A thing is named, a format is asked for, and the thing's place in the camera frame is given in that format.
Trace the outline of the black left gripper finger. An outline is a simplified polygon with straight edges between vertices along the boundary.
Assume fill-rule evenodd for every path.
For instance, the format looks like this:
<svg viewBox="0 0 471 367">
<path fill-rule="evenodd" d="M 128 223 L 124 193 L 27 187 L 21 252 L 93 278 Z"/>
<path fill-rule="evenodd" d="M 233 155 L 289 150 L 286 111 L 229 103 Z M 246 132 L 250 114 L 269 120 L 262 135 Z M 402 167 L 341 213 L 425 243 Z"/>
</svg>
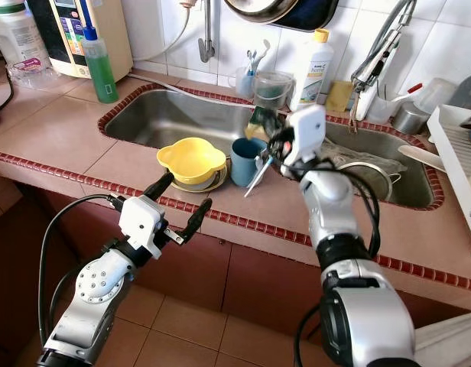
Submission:
<svg viewBox="0 0 471 367">
<path fill-rule="evenodd" d="M 210 198 L 202 200 L 200 206 L 198 206 L 197 209 L 193 211 L 193 214 L 191 214 L 189 221 L 187 221 L 187 226 L 184 227 L 184 237 L 193 237 L 197 234 L 198 230 L 200 230 L 200 227 L 202 226 L 204 217 L 211 210 L 212 205 L 213 200 Z"/>
<path fill-rule="evenodd" d="M 158 181 L 149 185 L 148 188 L 145 189 L 144 193 L 142 193 L 142 195 L 146 196 L 148 199 L 157 200 L 158 198 L 160 198 L 160 196 L 163 195 L 166 189 L 168 189 L 174 181 L 175 175 L 163 174 L 158 179 Z"/>
</svg>

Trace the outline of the silver metal spoon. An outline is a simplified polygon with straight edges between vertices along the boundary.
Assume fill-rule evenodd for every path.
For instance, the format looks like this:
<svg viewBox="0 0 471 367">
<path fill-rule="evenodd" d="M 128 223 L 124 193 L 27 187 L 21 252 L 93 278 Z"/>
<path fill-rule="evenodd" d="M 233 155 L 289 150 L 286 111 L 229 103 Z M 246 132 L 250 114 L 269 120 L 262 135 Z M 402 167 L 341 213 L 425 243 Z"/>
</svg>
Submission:
<svg viewBox="0 0 471 367">
<path fill-rule="evenodd" d="M 266 171 L 266 167 L 258 167 L 257 158 L 255 159 L 255 163 L 256 163 L 256 168 L 257 168 L 256 169 L 256 174 L 253 176 L 252 180 L 250 181 L 249 185 L 247 186 L 247 190 L 245 192 L 245 198 L 247 198 L 247 196 L 250 195 L 250 193 L 253 191 L 253 189 L 258 186 L 258 184 L 262 180 L 262 178 L 265 174 L 265 171 Z"/>
</svg>

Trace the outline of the green yellow sponge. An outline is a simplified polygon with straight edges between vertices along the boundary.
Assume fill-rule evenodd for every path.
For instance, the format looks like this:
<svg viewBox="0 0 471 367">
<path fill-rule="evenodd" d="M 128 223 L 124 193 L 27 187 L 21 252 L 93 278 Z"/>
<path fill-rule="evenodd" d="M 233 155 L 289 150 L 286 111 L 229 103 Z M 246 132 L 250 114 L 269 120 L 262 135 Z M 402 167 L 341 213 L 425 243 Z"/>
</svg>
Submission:
<svg viewBox="0 0 471 367">
<path fill-rule="evenodd" d="M 256 107 L 250 116 L 245 129 L 245 136 L 250 139 L 259 139 L 267 142 L 270 139 L 268 126 L 277 120 L 277 113 L 273 109 Z"/>
</svg>

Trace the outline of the clear plastic measuring jug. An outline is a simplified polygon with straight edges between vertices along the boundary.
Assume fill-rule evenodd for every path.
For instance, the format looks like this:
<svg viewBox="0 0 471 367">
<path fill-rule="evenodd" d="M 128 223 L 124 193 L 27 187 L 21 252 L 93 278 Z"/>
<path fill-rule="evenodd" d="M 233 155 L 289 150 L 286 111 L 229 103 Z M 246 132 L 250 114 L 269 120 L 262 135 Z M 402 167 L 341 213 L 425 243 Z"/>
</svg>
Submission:
<svg viewBox="0 0 471 367">
<path fill-rule="evenodd" d="M 294 88 L 294 77 L 284 71 L 257 71 L 252 101 L 256 107 L 281 111 Z"/>
</svg>

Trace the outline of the maroon cabinet door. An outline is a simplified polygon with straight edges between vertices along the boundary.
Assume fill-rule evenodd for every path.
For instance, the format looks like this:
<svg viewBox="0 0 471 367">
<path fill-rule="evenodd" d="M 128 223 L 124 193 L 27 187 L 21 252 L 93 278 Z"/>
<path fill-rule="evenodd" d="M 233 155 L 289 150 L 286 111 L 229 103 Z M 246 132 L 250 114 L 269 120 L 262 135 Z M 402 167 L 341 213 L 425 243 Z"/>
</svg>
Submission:
<svg viewBox="0 0 471 367">
<path fill-rule="evenodd" d="M 98 255 L 103 245 L 120 234 L 118 213 L 109 205 L 90 200 L 74 207 L 51 232 L 50 271 L 63 274 L 81 260 Z M 231 242 L 202 234 L 183 247 L 169 245 L 161 258 L 138 270 L 118 316 L 152 315 L 159 308 L 156 294 L 221 311 L 232 248 Z"/>
<path fill-rule="evenodd" d="M 226 272 L 222 311 L 294 335 L 320 296 L 320 269 L 234 245 Z"/>
</svg>

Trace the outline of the clear toothbrush cup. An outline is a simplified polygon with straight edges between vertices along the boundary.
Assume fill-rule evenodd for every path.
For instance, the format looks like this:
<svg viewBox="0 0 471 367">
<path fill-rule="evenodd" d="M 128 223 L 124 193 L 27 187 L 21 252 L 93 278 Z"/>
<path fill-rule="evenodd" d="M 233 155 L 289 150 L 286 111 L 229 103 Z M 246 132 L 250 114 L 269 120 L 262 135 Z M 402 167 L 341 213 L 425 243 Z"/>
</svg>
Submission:
<svg viewBox="0 0 471 367">
<path fill-rule="evenodd" d="M 255 70 L 240 67 L 235 71 L 235 76 L 228 79 L 229 86 L 235 88 L 239 98 L 251 100 L 255 94 Z"/>
</svg>

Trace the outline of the white detergent bottle yellow cap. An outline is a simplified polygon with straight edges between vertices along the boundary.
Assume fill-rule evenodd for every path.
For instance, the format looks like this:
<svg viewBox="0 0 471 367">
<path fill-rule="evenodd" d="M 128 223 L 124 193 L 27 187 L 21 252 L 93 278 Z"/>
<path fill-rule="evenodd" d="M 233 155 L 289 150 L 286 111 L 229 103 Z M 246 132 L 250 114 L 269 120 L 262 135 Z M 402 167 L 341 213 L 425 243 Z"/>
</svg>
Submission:
<svg viewBox="0 0 471 367">
<path fill-rule="evenodd" d="M 336 53 L 329 44 L 329 37 L 330 32 L 326 28 L 317 28 L 312 39 L 302 46 L 301 54 L 296 58 L 294 90 L 287 99 L 287 107 L 291 111 L 316 104 Z"/>
</svg>

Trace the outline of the yellow sponge block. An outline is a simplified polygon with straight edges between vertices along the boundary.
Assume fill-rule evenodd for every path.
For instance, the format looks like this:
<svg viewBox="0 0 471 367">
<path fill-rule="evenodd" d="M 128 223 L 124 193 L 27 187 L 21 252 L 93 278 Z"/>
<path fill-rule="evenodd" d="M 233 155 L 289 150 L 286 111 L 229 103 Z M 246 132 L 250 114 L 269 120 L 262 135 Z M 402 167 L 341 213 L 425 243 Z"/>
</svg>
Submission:
<svg viewBox="0 0 471 367">
<path fill-rule="evenodd" d="M 353 84 L 347 81 L 336 80 L 331 83 L 324 105 L 330 112 L 346 112 L 350 106 L 353 94 Z"/>
</svg>

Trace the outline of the hanging steel pan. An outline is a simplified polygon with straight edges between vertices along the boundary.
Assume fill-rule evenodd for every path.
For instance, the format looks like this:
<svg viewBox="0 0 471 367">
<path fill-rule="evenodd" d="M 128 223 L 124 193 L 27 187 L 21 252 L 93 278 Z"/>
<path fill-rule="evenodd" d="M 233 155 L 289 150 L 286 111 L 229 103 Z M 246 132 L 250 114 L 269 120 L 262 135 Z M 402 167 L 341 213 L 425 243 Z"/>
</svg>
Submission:
<svg viewBox="0 0 471 367">
<path fill-rule="evenodd" d="M 242 20 L 270 24 L 280 20 L 297 0 L 224 0 L 226 6 Z"/>
</svg>

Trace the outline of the dark blue hanging pan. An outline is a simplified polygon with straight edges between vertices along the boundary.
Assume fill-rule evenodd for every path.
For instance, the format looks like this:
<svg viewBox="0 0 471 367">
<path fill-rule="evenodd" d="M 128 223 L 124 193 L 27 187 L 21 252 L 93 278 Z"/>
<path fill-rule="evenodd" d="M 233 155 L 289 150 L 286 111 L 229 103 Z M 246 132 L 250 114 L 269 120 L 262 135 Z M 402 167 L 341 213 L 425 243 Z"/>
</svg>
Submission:
<svg viewBox="0 0 471 367">
<path fill-rule="evenodd" d="M 336 14 L 338 0 L 298 0 L 286 15 L 271 22 L 274 27 L 313 32 L 326 27 Z"/>
</svg>

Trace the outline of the small steel cup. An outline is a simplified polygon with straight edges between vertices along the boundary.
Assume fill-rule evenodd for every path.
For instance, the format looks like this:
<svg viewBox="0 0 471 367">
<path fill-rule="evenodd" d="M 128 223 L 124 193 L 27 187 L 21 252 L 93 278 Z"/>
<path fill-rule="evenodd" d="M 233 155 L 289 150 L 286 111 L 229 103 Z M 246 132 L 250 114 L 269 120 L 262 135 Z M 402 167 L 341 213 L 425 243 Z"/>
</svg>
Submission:
<svg viewBox="0 0 471 367">
<path fill-rule="evenodd" d="M 413 102 L 403 102 L 396 109 L 391 124 L 397 132 L 420 135 L 427 128 L 429 113 L 421 111 Z"/>
</svg>

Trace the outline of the chrome swivel faucet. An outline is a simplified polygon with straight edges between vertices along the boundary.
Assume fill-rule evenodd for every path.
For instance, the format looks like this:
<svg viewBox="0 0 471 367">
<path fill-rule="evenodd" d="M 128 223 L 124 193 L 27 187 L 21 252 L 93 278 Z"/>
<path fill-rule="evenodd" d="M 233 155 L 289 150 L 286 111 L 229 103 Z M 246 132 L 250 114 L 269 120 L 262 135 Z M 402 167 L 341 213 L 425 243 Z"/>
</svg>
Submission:
<svg viewBox="0 0 471 367">
<path fill-rule="evenodd" d="M 351 74 L 355 104 L 349 112 L 350 120 L 362 120 L 367 115 L 373 98 L 378 94 L 378 80 L 398 49 L 402 31 L 410 24 L 416 6 L 417 0 L 397 0 L 372 42 L 368 55 Z"/>
</svg>

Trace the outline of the clear jar white lid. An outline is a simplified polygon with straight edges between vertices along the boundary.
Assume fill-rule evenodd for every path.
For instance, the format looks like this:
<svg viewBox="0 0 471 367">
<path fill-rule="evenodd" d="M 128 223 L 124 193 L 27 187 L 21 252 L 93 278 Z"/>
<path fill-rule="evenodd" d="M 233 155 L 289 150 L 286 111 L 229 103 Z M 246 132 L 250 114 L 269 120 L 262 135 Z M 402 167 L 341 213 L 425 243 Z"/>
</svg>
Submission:
<svg viewBox="0 0 471 367">
<path fill-rule="evenodd" d="M 0 50 L 13 70 L 44 71 L 49 53 L 25 0 L 0 0 Z"/>
</svg>

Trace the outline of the white cloth towel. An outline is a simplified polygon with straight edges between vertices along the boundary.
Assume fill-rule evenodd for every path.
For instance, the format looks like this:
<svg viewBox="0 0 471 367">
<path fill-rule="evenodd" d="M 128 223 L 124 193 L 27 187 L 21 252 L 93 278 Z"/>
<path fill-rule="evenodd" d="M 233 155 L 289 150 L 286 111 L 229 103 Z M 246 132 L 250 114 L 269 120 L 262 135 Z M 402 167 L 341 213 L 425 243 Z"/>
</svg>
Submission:
<svg viewBox="0 0 471 367">
<path fill-rule="evenodd" d="M 416 329 L 421 367 L 471 367 L 471 313 Z"/>
</svg>

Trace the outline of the steel wall tap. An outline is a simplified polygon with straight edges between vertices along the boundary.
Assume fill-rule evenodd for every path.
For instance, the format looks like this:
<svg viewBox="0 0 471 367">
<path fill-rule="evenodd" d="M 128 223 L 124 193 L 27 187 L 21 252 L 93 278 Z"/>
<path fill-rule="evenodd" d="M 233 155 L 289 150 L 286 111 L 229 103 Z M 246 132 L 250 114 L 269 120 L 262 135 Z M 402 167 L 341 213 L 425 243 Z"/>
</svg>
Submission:
<svg viewBox="0 0 471 367">
<path fill-rule="evenodd" d="M 198 52 L 202 63 L 209 63 L 216 55 L 216 47 L 213 39 L 213 1 L 198 0 L 202 4 L 204 34 L 198 39 Z"/>
</svg>

